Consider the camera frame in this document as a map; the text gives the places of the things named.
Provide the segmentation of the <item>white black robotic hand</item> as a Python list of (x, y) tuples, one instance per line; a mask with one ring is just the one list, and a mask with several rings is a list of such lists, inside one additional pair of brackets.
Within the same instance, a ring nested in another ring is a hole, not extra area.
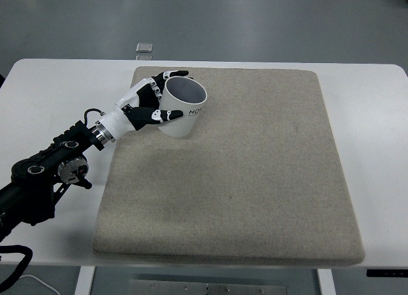
[(164, 85), (172, 77), (183, 77), (188, 71), (164, 71), (144, 78), (116, 103), (115, 109), (102, 116), (92, 127), (92, 133), (102, 143), (115, 142), (129, 131), (139, 131), (146, 125), (158, 125), (184, 116), (180, 110), (161, 110)]

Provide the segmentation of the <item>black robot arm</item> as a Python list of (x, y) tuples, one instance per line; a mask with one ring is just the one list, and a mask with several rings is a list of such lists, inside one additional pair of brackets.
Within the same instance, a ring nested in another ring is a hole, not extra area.
[(89, 171), (84, 152), (91, 146), (104, 149), (96, 127), (87, 127), (90, 108), (84, 121), (78, 121), (50, 146), (16, 162), (11, 168), (11, 182), (1, 189), (1, 239), (21, 222), (35, 226), (55, 217), (55, 206), (71, 185), (91, 189), (85, 178)]

